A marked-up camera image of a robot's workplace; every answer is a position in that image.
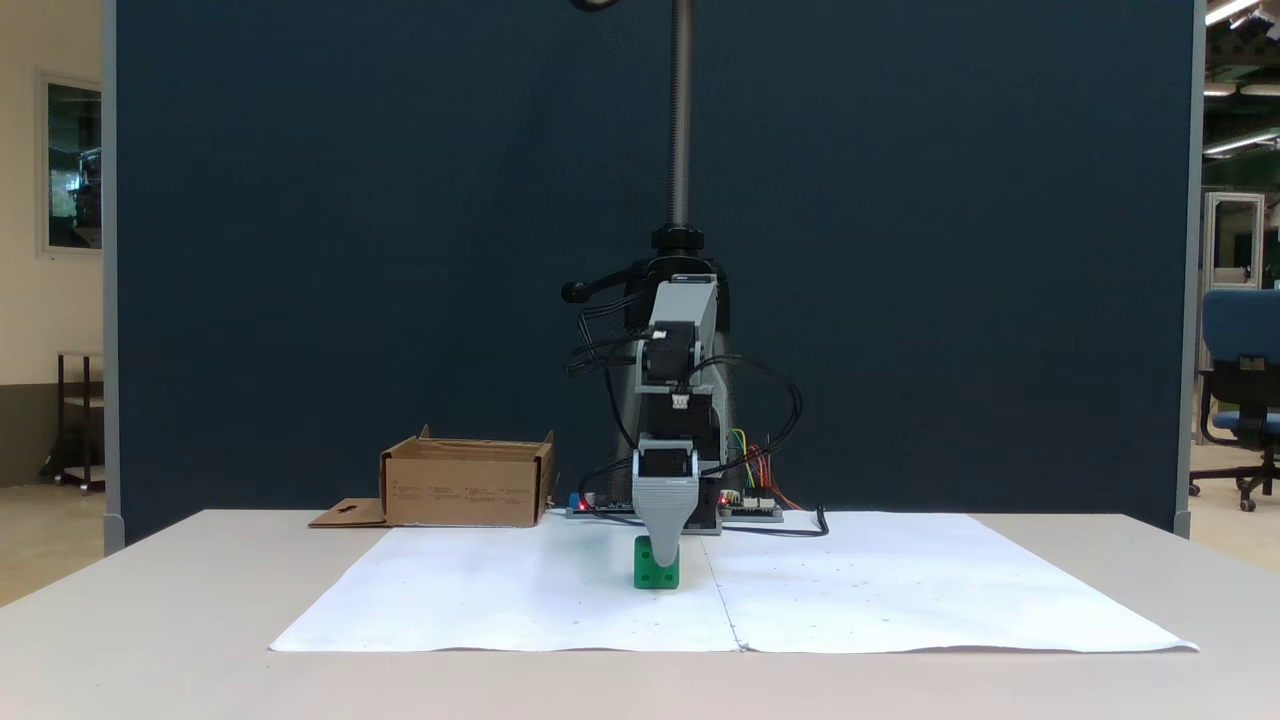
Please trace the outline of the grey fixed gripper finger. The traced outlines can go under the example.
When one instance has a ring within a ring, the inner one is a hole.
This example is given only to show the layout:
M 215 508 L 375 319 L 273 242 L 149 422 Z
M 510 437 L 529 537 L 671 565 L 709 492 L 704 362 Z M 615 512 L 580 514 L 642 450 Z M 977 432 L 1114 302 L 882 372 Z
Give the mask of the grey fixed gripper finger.
M 636 515 L 650 541 L 652 559 L 669 568 L 678 557 L 680 537 L 698 506 L 698 478 L 635 478 Z

